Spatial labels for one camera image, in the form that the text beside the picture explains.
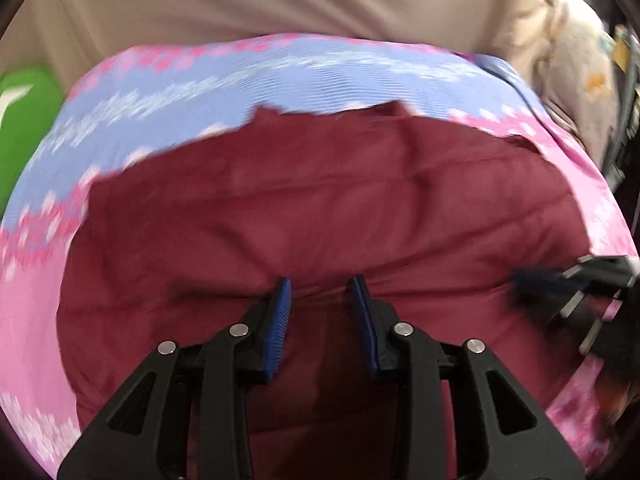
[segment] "maroon puffer jacket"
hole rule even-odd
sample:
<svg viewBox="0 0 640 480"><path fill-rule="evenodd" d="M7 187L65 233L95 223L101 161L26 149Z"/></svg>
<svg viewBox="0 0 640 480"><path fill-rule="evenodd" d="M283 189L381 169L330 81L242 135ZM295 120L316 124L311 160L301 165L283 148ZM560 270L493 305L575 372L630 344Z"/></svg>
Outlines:
<svg viewBox="0 0 640 480"><path fill-rule="evenodd" d="M567 182L524 139L400 104L262 108L94 184L62 285L63 364L85 426L158 342L208 340L288 276L281 373L248 396L257 478L386 478L394 393L366 376L350 277L436 339L482 338L546 406L579 356L545 339L508 281L588 250Z"/></svg>

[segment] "beige fabric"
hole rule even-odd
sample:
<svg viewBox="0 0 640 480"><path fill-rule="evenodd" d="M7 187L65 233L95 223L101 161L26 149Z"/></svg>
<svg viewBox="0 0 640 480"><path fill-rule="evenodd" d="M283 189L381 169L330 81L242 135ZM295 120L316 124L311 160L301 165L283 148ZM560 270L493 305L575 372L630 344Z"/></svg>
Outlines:
<svg viewBox="0 0 640 480"><path fill-rule="evenodd" d="M618 91L608 36L583 0L558 0L550 49L536 64L534 88L554 121L574 134L600 168L618 125Z"/></svg>
<svg viewBox="0 0 640 480"><path fill-rule="evenodd" d="M27 0L0 40L0 70L48 62L68 89L136 44L318 32L494 54L530 80L549 10L550 0Z"/></svg>

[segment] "black clamp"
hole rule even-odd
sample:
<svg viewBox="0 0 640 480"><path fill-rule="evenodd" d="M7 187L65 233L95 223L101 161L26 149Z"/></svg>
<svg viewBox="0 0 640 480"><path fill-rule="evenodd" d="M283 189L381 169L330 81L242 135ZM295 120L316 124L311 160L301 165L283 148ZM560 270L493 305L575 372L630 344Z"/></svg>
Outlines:
<svg viewBox="0 0 640 480"><path fill-rule="evenodd" d="M534 318L569 328L582 355L597 355L621 376L640 376L638 272L627 256L584 256L565 271L521 269L513 285ZM620 300L616 317L603 319L594 298Z"/></svg>
<svg viewBox="0 0 640 480"><path fill-rule="evenodd" d="M253 478L242 386L266 384L276 373L290 306L283 279L270 300L208 343L160 343L82 433L58 478L185 478L191 394L200 385L198 478Z"/></svg>
<svg viewBox="0 0 640 480"><path fill-rule="evenodd" d="M396 458L391 478L444 480L447 449L442 384L449 381L458 475L465 480L580 480L584 468L542 408L478 339L433 340L352 282L370 374L398 383Z"/></svg>

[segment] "metal rivet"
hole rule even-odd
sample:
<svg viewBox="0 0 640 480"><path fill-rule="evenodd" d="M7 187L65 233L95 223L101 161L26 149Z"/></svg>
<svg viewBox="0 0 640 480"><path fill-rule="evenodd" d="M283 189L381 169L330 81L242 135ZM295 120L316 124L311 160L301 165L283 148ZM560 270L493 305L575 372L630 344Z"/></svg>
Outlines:
<svg viewBox="0 0 640 480"><path fill-rule="evenodd" d="M229 329L229 333L233 337L242 337L243 335L247 335L249 333L249 327L244 323L237 323L232 325Z"/></svg>
<svg viewBox="0 0 640 480"><path fill-rule="evenodd" d="M485 344L479 339L470 339L466 342L466 347L474 354L481 354L486 348Z"/></svg>
<svg viewBox="0 0 640 480"><path fill-rule="evenodd" d="M394 326L394 331L398 334L398 335L403 335L403 336L408 336L411 335L412 333L414 333L414 327L412 327L410 324L408 323L397 323Z"/></svg>
<svg viewBox="0 0 640 480"><path fill-rule="evenodd" d="M173 341L162 341L159 345L158 345L158 351L162 354L162 355L169 355L175 352L175 343Z"/></svg>

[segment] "green object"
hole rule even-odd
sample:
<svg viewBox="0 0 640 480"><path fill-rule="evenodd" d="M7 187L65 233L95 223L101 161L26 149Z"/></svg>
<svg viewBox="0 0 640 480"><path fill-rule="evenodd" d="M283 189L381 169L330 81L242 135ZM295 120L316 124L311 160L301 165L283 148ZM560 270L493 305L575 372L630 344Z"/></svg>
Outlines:
<svg viewBox="0 0 640 480"><path fill-rule="evenodd" d="M0 218L18 177L51 129L64 99L46 68L20 70L0 79Z"/></svg>

